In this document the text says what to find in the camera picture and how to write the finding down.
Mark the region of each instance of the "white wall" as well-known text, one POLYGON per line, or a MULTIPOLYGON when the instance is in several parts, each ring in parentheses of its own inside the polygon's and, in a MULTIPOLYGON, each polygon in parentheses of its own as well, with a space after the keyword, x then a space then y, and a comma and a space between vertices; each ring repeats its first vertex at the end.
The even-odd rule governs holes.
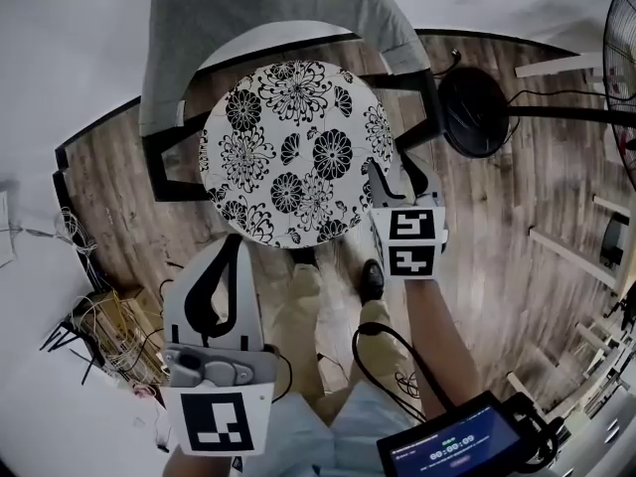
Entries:
MULTIPOLYGON (((0 185, 10 188, 14 224, 52 229, 54 148, 139 94, 149 1, 0 0, 0 185)), ((398 0, 415 27, 580 50, 599 45, 609 1, 398 0)), ((336 32, 278 25, 239 38, 216 60, 336 32)), ((103 383, 81 388, 73 357, 37 352, 76 295, 89 291, 75 253, 28 236, 16 237, 15 250, 16 260, 0 269, 0 457, 19 477, 105 476, 114 468, 157 475, 165 458, 146 450, 147 433, 132 427, 143 410, 137 399, 103 383), (66 418, 74 421, 60 430, 66 418)))

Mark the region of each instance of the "fan base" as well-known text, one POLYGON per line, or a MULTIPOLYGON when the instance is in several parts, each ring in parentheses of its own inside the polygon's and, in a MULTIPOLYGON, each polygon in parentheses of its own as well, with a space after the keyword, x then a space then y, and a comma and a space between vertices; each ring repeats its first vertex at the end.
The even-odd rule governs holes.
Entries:
POLYGON ((505 143, 510 118, 497 82, 476 68, 456 69, 439 85, 446 116, 446 140, 470 158, 490 157, 505 143))

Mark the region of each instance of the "screen display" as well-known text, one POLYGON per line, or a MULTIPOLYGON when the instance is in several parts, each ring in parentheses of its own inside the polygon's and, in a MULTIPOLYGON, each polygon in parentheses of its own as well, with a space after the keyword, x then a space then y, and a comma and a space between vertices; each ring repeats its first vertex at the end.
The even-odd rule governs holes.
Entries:
POLYGON ((492 406, 435 434, 391 451, 398 477, 452 477, 472 470, 519 441, 492 406))

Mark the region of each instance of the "digital timer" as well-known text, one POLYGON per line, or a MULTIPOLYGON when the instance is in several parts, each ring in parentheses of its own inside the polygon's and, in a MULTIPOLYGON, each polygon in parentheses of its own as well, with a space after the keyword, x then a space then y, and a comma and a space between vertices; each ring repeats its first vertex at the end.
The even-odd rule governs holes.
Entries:
POLYGON ((453 443, 452 445, 447 445, 444 449, 433 452, 428 457, 430 458, 431 461, 434 461, 435 459, 439 459, 440 457, 450 454, 451 452, 454 452, 456 450, 459 450, 462 447, 467 448, 473 441, 475 441, 475 437, 472 434, 469 434, 468 436, 463 438, 460 442, 453 443))
POLYGON ((378 442, 389 477, 500 476, 525 445, 491 393, 378 442))

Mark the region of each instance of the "wooden floor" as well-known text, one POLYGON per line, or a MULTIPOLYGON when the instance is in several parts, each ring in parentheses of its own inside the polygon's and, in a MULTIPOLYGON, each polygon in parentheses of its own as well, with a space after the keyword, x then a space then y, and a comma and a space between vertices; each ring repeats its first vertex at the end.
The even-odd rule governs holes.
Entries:
MULTIPOLYGON (((456 48, 462 65, 488 72, 508 96, 522 88, 587 88, 581 72, 516 79, 515 66, 557 56, 543 48, 474 37, 422 40, 434 71, 451 63, 450 52, 456 48)), ((212 108, 255 68, 292 59, 331 62, 357 75, 384 71, 379 56, 360 42, 291 51, 196 79, 186 96, 186 116, 212 108)), ((383 91, 379 97, 394 135, 423 119, 417 95, 383 91)), ((523 95, 517 103, 600 107, 602 100, 523 95)), ((465 159, 441 139, 416 150, 439 174, 446 198, 450 240, 439 278, 444 297, 484 387, 500 396, 510 393, 505 377, 512 370, 544 408, 581 380, 579 364, 571 357, 577 345, 573 328, 608 304, 608 292, 532 243, 528 228, 536 225, 583 252, 599 254, 610 214, 592 205, 592 195, 626 202, 631 190, 622 167, 604 160, 602 134, 599 124, 524 118, 514 137, 487 160, 465 159), (558 368, 551 366, 558 362, 558 368)), ((158 295, 160 283, 178 272, 167 260, 187 263, 226 230, 210 203, 154 202, 137 135, 136 106, 110 118, 67 152, 65 175, 76 211, 98 244, 95 255, 118 287, 140 284, 158 295)), ((197 181, 197 152, 195 136, 167 153, 170 175, 197 181)), ((361 263, 373 256, 370 242, 368 228, 360 228, 317 251, 328 285, 318 350, 345 369, 352 361, 350 340, 360 310, 355 282, 361 263)), ((283 302, 292 265, 283 250, 258 244, 251 249, 266 328, 283 302)), ((400 283, 389 285, 387 300, 395 325, 407 333, 400 283)), ((344 381, 335 366, 326 375, 329 388, 344 381)))

